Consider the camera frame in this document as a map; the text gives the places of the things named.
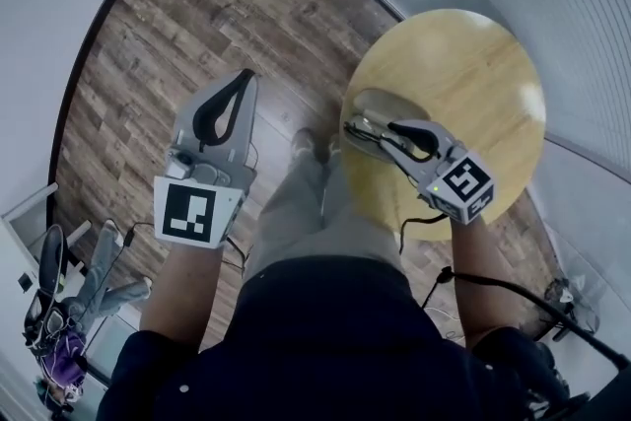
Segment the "round wooden table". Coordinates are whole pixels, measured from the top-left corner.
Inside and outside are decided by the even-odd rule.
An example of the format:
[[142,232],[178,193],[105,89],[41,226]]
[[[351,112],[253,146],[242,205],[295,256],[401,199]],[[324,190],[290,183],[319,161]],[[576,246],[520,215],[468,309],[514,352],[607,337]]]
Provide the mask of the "round wooden table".
[[[524,191],[541,153],[545,103],[526,51],[497,23],[467,11],[442,9],[392,28],[366,53],[351,79],[340,133],[353,100],[369,88],[422,106],[431,120],[482,157],[496,178],[495,201],[483,212],[487,223]],[[417,198],[416,189],[394,164],[371,158],[347,142],[341,149],[362,214],[396,231],[407,218],[439,214]],[[410,224],[405,234],[441,241],[451,237],[450,223]]]

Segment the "person's arm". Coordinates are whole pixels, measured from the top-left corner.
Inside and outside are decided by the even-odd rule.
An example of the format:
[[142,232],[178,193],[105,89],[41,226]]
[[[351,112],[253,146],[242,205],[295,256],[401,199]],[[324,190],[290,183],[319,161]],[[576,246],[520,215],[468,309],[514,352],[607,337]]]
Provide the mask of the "person's arm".
[[[505,260],[481,217],[469,225],[452,221],[452,247],[454,272],[509,280],[503,266]],[[456,302],[469,349],[495,329],[518,326],[517,295],[504,288],[457,279]]]
[[173,245],[140,318],[150,330],[194,349],[213,308],[223,252]]

